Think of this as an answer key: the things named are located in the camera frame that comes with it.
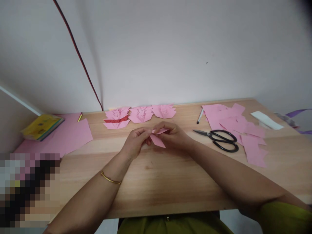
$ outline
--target red cable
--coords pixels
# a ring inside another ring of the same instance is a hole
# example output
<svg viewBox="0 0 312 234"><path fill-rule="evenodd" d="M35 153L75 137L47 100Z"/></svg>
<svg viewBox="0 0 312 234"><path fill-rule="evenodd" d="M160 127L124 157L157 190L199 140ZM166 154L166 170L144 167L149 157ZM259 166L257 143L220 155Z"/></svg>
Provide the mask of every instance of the red cable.
<svg viewBox="0 0 312 234"><path fill-rule="evenodd" d="M84 61L82 60L82 57L81 57L80 52L79 52L79 50L78 50L78 47L77 47L77 45L76 45L74 36L72 35L71 28L69 27L69 25L68 25L68 23L67 23L67 20L66 20L64 14L63 14L61 8L60 8L59 5L58 5L58 2L57 2L56 0L53 0L53 2L54 2L54 4L56 5L56 7L57 7L59 13L61 14L61 16L62 16L62 18L63 18L63 20L64 20L64 22L65 22L65 24L66 24L66 27L67 27L67 29L68 29L68 32L69 32L69 34L70 34L70 36L71 36L71 38L72 38L72 42L74 43L76 52L77 52L77 54L78 54L78 56L79 56L79 58L80 58L80 61L81 61L81 63L82 63L82 66L84 67L85 74L87 75L88 80L89 80L89 82L90 82L90 85L91 85L91 87L92 87L92 89L93 89L93 91L94 91L94 94L95 94L95 96L97 97L97 101L98 101L99 104L101 105L102 111L104 111L104 110L103 110L103 106L102 106L100 100L98 99L97 93L96 93L96 91L95 91L95 89L94 89L94 87L93 87L93 84L92 84L91 80L90 80L88 71L87 71L87 69L85 68L85 65L84 65L85 63L84 63Z"/></svg>

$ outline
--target hand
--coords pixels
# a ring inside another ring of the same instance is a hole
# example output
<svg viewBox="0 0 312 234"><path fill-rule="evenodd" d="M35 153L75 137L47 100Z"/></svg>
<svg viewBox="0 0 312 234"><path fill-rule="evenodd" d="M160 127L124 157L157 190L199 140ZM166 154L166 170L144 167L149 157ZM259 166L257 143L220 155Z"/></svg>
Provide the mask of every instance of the hand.
<svg viewBox="0 0 312 234"><path fill-rule="evenodd" d="M147 128L138 128L132 130L126 139L120 153L127 155L130 160L135 159L139 155L141 147L144 145L144 143L147 143L148 145L151 144L151 139L149 138L151 133L152 130Z"/></svg>
<svg viewBox="0 0 312 234"><path fill-rule="evenodd" d="M157 136L166 146L170 145L179 150L190 150L193 139L190 138L178 125L162 121L154 126L155 134L162 128L168 128L170 131L164 132Z"/></svg>

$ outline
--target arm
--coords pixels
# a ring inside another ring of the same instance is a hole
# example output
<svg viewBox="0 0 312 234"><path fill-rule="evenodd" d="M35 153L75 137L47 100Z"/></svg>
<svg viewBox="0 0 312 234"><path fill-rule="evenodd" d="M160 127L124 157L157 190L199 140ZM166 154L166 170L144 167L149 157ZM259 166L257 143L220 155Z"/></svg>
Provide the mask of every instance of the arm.
<svg viewBox="0 0 312 234"><path fill-rule="evenodd" d="M122 181L130 163L146 142L150 145L151 130L139 128L130 132L122 150L103 167L106 177ZM94 233L108 213L119 189L99 171L64 206L44 234Z"/></svg>
<svg viewBox="0 0 312 234"><path fill-rule="evenodd" d="M179 126L161 122L154 129L169 128L159 138L164 144L185 150L241 209L254 211L271 201L281 201L309 210L300 199L248 166L190 138Z"/></svg>

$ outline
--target black scissor handle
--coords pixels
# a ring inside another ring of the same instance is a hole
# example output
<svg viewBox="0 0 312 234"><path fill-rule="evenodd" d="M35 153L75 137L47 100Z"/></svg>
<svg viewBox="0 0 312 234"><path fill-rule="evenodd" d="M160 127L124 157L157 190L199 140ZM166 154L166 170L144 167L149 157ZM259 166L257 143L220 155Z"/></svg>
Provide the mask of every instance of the black scissor handle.
<svg viewBox="0 0 312 234"><path fill-rule="evenodd" d="M217 134L216 132L224 132L224 133L226 133L226 134L228 134L229 136L231 136L232 138L233 138L233 140L230 140L230 139L228 139L228 138L225 138L225 137L223 137L223 136L220 136L219 134ZM212 139L212 140L214 140L214 141L219 141L219 142L225 142L225 143L234 143L234 142L237 142L237 138L232 134L232 133L230 133L230 132L228 132L228 131L225 131L225 130L213 130L213 131L211 131L211 136L210 136L210 138ZM217 137L220 137L221 139L223 139L223 140L219 140L219 139L215 139L214 137L213 137L213 135L216 135Z"/></svg>
<svg viewBox="0 0 312 234"><path fill-rule="evenodd" d="M237 152L238 150L239 150L239 147L238 147L238 145L236 145L235 143L232 143L232 142L226 142L226 141L222 141L222 142L224 142L224 143L228 143L228 144L230 144L230 145L234 145L234 147L235 147L235 149L226 149L226 148L224 148L223 146L221 146L221 145L219 145L216 141L212 141L217 147L219 147L220 149L222 149L222 150L224 150L224 151L226 151L226 152L230 152L230 153L235 153L235 152Z"/></svg>

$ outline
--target white wall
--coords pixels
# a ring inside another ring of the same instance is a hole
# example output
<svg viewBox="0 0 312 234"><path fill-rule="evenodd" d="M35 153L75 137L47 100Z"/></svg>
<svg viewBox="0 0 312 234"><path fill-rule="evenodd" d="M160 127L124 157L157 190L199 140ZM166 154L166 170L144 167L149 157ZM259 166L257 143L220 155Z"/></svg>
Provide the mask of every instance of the white wall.
<svg viewBox="0 0 312 234"><path fill-rule="evenodd" d="M241 97L280 113L312 106L311 26L295 0L59 4L104 109ZM0 9L3 82L46 112L99 111L53 1Z"/></svg>
<svg viewBox="0 0 312 234"><path fill-rule="evenodd" d="M20 133L37 117L0 90L0 153L12 153L23 141Z"/></svg>

